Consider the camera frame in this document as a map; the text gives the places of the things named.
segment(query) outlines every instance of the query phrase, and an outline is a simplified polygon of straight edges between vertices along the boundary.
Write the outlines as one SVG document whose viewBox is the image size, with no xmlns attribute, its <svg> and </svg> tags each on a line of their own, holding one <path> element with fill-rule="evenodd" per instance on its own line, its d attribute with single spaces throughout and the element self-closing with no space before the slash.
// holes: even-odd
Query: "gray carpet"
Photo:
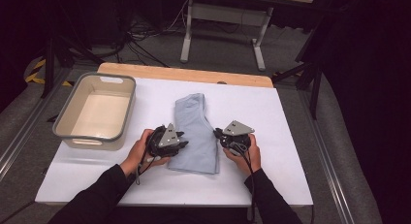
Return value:
<svg viewBox="0 0 411 224">
<path fill-rule="evenodd" d="M 179 62 L 183 33 L 147 38 L 139 44 L 171 67 L 194 70 L 220 71 L 239 74 L 271 76 L 276 71 L 292 69 L 300 48 L 308 38 L 299 29 L 279 29 L 272 26 L 262 43 L 267 70 L 257 70 L 254 53 L 249 44 L 257 28 L 240 27 L 235 33 L 221 30 L 235 29 L 229 24 L 199 21 L 194 24 L 189 62 Z M 94 52 L 109 48 L 94 48 Z M 137 62 L 137 56 L 127 47 L 119 53 L 122 61 Z M 116 62 L 115 57 L 106 58 Z M 149 65 L 160 64 L 142 57 Z M 67 80 L 76 80 L 79 75 L 97 70 L 90 61 L 79 60 Z M 304 113 L 299 92 L 292 86 L 291 78 L 278 85 L 278 93 L 293 134 L 301 163 L 314 201 L 314 223 L 341 223 L 334 199 L 320 162 L 319 149 Z M 39 101 L 43 86 L 29 83 L 28 88 L 0 114 L 3 128 L 0 130 L 0 153 L 4 153 L 31 109 Z M 60 140 L 51 132 L 52 123 L 47 119 L 58 114 L 72 88 L 61 86 L 14 164 L 0 181 L 0 220 L 24 204 L 34 200 L 44 179 L 42 172 L 50 164 Z M 318 125 L 322 130 L 336 172 L 346 194 L 347 203 L 356 223 L 381 223 L 378 209 L 364 179 L 363 173 L 351 146 L 338 104 L 330 85 L 323 78 L 318 104 Z M 20 212 L 7 223 L 46 223 L 60 207 L 34 204 Z M 303 223 L 310 223 L 311 208 L 295 208 Z"/>
</svg>

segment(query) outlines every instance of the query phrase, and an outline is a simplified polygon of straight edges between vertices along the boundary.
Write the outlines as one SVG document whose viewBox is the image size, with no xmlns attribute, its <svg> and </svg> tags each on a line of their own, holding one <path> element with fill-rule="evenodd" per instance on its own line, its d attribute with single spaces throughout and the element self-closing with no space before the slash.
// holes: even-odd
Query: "person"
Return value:
<svg viewBox="0 0 411 224">
<path fill-rule="evenodd" d="M 117 207 L 118 202 L 134 182 L 134 173 L 142 159 L 145 141 L 153 130 L 144 130 L 126 159 L 114 165 L 87 189 L 80 191 L 65 207 L 59 210 L 48 222 L 64 223 L 247 223 L 247 208 L 130 208 Z M 301 223 L 297 215 L 277 192 L 261 167 L 260 149 L 255 136 L 249 134 L 251 146 L 246 156 L 251 159 L 253 175 L 244 158 L 233 155 L 223 148 L 226 156 L 248 176 L 244 182 L 252 191 L 254 179 L 255 202 L 264 223 Z M 142 171 L 163 165 L 169 157 L 144 163 Z"/>
</svg>

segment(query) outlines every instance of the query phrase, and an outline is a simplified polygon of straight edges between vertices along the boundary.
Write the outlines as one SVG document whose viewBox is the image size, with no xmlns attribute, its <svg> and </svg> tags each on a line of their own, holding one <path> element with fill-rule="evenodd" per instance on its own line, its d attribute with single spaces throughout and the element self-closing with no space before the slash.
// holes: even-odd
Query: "desk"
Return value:
<svg viewBox="0 0 411 224">
<path fill-rule="evenodd" d="M 70 148 L 62 143 L 39 189 L 36 202 L 53 205 L 69 202 L 103 171 L 122 162 L 144 128 L 174 122 L 175 100 L 203 92 L 205 116 L 209 123 L 214 128 L 225 127 L 237 119 L 253 127 L 264 155 L 262 166 L 277 190 L 290 205 L 312 205 L 287 120 L 276 90 L 268 84 L 269 79 L 112 63 L 102 64 L 98 72 L 136 77 L 136 104 L 130 120 L 132 128 L 127 130 L 124 146 L 118 151 L 104 151 Z M 248 83 L 247 78 L 250 78 L 255 86 L 204 82 L 215 82 L 211 75 L 221 76 L 217 80 L 226 83 Z M 219 174 L 194 175 L 168 170 L 166 165 L 155 167 L 142 175 L 141 185 L 133 184 L 130 187 L 119 205 L 249 207 L 251 197 L 242 184 L 244 175 L 226 158 L 221 148 L 218 150 Z"/>
<path fill-rule="evenodd" d="M 312 0 L 287 0 L 293 2 L 311 3 Z M 244 24 L 250 26 L 259 26 L 260 34 L 258 38 L 252 39 L 254 55 L 257 61 L 257 66 L 260 71 L 266 69 L 263 55 L 261 53 L 261 42 L 263 41 L 267 27 L 269 26 L 269 19 L 271 18 L 273 7 L 267 7 L 266 11 L 244 10 L 238 8 L 221 7 L 216 5 L 208 5 L 202 3 L 195 3 L 194 0 L 188 0 L 187 9 L 187 25 L 182 46 L 180 61 L 185 63 L 188 61 L 188 54 L 191 45 L 191 22 L 193 18 L 230 22 L 236 24 Z"/>
</svg>

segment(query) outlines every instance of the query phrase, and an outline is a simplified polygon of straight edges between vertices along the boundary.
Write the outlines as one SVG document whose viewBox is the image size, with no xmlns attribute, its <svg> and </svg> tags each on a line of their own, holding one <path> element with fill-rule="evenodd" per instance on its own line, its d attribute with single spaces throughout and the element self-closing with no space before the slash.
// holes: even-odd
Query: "hand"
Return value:
<svg viewBox="0 0 411 224">
<path fill-rule="evenodd" d="M 253 173 L 255 173 L 256 171 L 261 169 L 260 149 L 257 147 L 256 137 L 253 134 L 248 134 L 248 137 L 250 137 L 251 146 L 248 148 L 248 152 L 245 152 L 244 155 L 248 159 L 248 161 L 251 162 L 251 169 Z M 251 175 L 250 169 L 248 168 L 247 163 L 242 156 L 233 155 L 233 153 L 230 152 L 230 150 L 227 148 L 223 148 L 223 151 L 226 154 L 227 158 L 233 160 L 243 173 L 245 173 L 247 176 Z"/>
<path fill-rule="evenodd" d="M 126 177 L 131 174 L 135 173 L 137 167 L 140 164 L 140 161 L 142 160 L 142 155 L 144 154 L 145 150 L 145 141 L 147 140 L 148 136 L 152 134 L 154 131 L 150 129 L 145 129 L 144 132 L 142 132 L 142 136 L 139 140 L 136 141 L 136 143 L 133 145 L 131 148 L 127 158 L 120 164 L 121 169 L 124 172 L 124 175 Z M 148 158 L 151 158 L 152 156 L 147 152 L 144 158 L 144 162 L 142 164 L 141 172 L 148 170 L 148 163 L 146 160 Z M 154 161 L 151 163 L 150 167 L 152 166 L 158 166 L 158 165 L 163 165 L 167 163 L 170 160 L 170 157 L 164 157 L 160 160 Z"/>
</svg>

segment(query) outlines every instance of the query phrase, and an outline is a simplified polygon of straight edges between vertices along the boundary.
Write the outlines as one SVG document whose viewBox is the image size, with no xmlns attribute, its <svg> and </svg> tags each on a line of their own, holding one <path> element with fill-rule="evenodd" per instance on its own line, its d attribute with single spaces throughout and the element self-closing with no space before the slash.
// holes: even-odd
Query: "folded cloth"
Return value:
<svg viewBox="0 0 411 224">
<path fill-rule="evenodd" d="M 176 131 L 184 132 L 181 141 L 188 145 L 172 157 L 169 169 L 199 174 L 219 173 L 217 139 L 205 117 L 205 95 L 192 94 L 175 101 Z"/>
</svg>

